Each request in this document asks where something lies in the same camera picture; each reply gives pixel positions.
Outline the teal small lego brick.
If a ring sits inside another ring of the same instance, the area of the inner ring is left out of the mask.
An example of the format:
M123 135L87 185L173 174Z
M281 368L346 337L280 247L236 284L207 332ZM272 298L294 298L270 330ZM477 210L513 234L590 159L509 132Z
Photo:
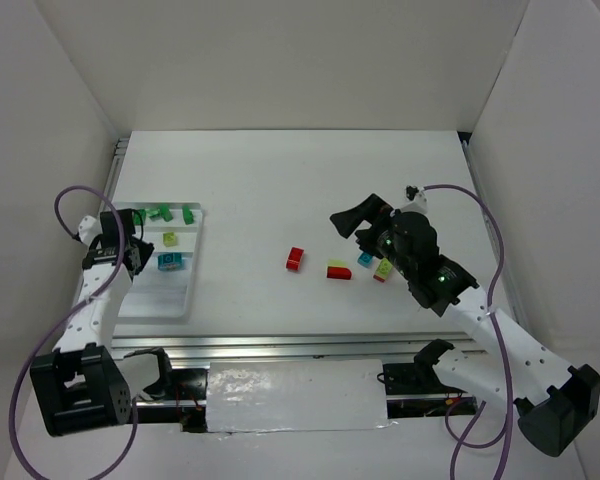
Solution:
M373 263L373 259L374 257L371 254L362 252L357 259L357 263L365 268L370 268Z

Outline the green tree lego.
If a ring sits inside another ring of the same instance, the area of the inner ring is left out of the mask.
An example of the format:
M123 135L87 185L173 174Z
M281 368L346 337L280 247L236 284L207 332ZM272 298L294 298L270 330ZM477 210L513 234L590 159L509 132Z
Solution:
M170 222L173 220L173 215L171 213L171 209L170 206L167 204L160 204L158 206L158 210L160 213L160 217L165 221L165 222Z

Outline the white taped panel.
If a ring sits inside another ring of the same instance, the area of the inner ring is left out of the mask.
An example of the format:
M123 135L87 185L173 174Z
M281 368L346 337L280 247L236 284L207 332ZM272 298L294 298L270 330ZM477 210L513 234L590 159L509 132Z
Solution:
M389 425L374 359L220 363L210 366L210 432L374 430Z

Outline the aluminium rail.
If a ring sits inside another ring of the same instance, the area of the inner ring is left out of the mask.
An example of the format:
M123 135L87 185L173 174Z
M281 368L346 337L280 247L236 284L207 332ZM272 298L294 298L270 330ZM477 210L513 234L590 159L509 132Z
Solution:
M229 337L119 337L113 350L119 355L140 349L163 348L176 360L291 359L348 356L407 356L440 339L462 351L481 352L476 341L460 333L351 334L310 336Z

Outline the round teal lego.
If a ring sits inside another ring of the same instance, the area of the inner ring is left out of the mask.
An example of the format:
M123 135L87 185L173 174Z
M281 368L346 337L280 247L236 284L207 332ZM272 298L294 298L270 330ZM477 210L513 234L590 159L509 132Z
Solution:
M159 271L179 271L184 268L184 259L180 252L161 253L157 257L157 268Z

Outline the red flower lego brick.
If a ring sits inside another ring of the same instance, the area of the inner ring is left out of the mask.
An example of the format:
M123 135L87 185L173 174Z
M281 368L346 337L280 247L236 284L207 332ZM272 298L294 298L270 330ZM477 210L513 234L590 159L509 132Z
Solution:
M304 250L299 247L292 247L286 259L285 268L288 271L297 273L300 271Z

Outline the lime slope lego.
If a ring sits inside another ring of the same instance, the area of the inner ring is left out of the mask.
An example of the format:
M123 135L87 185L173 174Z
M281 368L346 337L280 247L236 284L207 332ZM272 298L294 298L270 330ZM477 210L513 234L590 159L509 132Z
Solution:
M339 260L339 259L329 259L327 261L327 266L328 267L336 267L336 268L346 268L347 263L345 261Z

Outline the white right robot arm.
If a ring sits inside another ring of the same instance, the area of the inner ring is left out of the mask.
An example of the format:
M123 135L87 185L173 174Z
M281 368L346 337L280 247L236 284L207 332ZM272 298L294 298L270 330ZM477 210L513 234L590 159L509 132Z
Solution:
M551 352L494 307L476 278L441 253L425 203L422 193L414 193L396 209L372 194L330 221L362 252L388 261L423 309L459 327L501 362L495 367L434 340L415 359L424 374L501 409L537 450L560 456L597 414L600 374Z

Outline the red half-round lego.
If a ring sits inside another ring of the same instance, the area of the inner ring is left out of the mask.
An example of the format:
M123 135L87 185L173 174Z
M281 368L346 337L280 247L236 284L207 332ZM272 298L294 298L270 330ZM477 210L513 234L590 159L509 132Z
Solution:
M326 277L334 280L351 280L352 272L347 267L328 266L326 269Z

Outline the dark green lego brick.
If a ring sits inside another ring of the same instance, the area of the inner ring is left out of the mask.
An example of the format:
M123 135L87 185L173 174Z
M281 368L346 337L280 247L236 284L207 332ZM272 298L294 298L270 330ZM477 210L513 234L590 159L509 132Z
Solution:
M182 217L186 225L192 225L195 223L195 215L191 208L187 205L182 206Z

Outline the white compartment tray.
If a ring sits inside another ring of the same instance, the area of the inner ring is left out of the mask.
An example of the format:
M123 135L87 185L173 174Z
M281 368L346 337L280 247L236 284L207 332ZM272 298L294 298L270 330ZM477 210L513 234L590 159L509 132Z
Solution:
M122 324L177 324L190 312L204 211L197 202L116 202L140 213L138 236L154 246L120 312Z

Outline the lime green lego brick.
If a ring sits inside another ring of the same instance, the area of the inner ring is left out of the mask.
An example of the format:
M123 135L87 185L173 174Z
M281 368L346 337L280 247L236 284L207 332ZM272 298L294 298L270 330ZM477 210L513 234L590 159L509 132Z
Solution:
M164 232L162 240L166 247L174 247L178 244L178 237L175 232Z

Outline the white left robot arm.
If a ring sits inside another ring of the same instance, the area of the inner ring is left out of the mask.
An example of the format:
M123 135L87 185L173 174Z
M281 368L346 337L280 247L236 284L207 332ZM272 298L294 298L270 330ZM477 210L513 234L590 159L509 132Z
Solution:
M83 308L66 322L52 351L34 358L29 374L47 432L53 437L127 423L132 400L162 400L172 389L171 362L160 347L114 360L110 349L124 297L154 247L142 235L139 211L85 217L78 239Z

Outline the lime and red lego brick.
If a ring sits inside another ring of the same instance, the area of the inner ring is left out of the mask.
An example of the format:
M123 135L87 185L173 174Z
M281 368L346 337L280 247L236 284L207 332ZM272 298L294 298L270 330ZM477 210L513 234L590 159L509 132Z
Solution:
M387 281L392 270L393 270L393 265L391 264L391 262L388 259L383 258L380 261L380 263L378 264L378 266L373 274L373 278L381 283L384 283Z

